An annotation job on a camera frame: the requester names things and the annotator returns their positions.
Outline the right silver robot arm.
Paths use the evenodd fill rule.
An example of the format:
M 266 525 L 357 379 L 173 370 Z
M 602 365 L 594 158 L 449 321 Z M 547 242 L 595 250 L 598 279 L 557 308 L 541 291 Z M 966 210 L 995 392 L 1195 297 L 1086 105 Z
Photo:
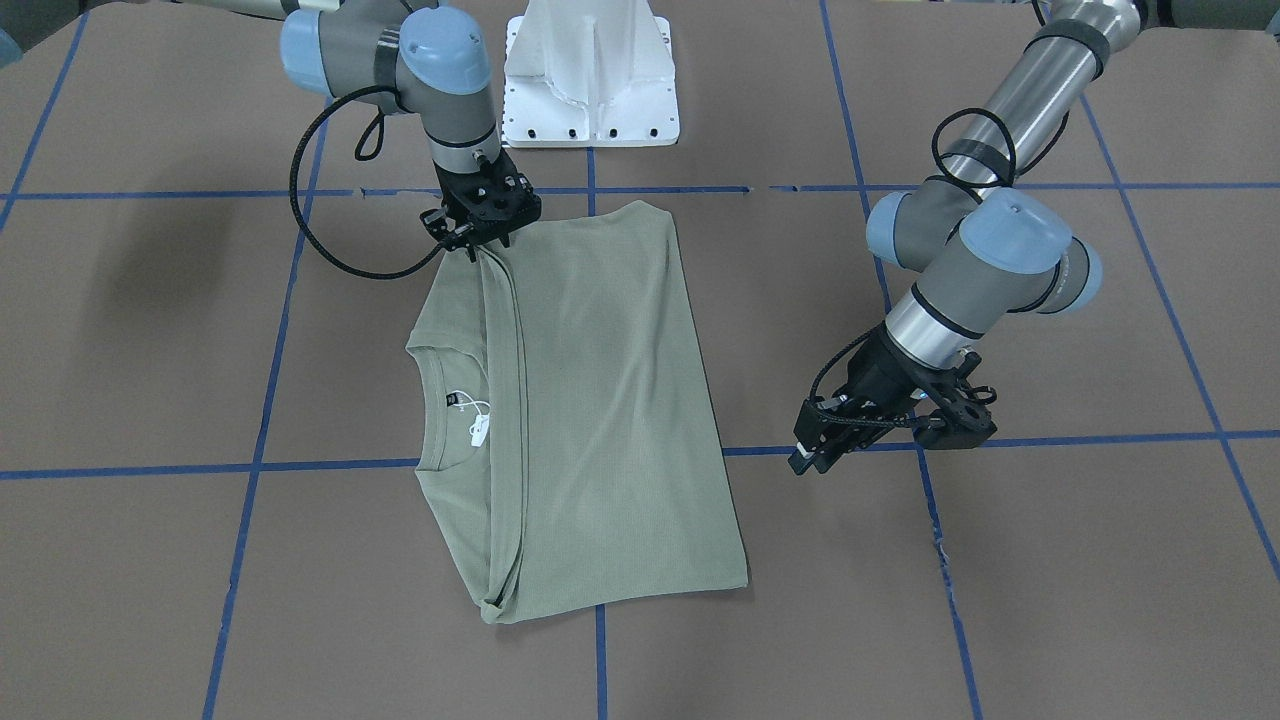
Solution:
M 291 161 L 289 202 L 301 233 L 319 240 L 300 206 L 300 164 L 311 138 L 343 106 L 376 109 L 364 138 L 381 142 L 388 117 L 416 115 L 442 204 L 420 220 L 434 251 L 476 259 L 492 241 L 532 224 L 541 201 L 502 147 L 492 67 L 479 23 L 447 1 L 221 1 L 219 8 L 282 23 L 279 54 L 291 81 L 332 100 Z

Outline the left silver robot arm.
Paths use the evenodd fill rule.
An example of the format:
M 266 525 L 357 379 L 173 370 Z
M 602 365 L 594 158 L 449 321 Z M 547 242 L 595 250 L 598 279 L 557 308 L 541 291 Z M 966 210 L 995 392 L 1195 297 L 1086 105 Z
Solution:
M 934 173 L 867 218 L 867 246 L 916 279 L 886 318 L 845 348 L 846 380 L 812 386 L 797 414 L 796 474 L 904 428 L 923 448 L 975 448 L 997 425 L 996 392 L 974 386 L 977 345 L 1007 314 L 1085 306 L 1105 277 L 1100 255 L 1053 210 L 1018 190 L 1059 138 L 1073 105 L 1114 56 L 1148 29 L 1277 32 L 1275 1 L 1052 1 L 989 100 L 948 117 L 969 126 L 942 145 Z

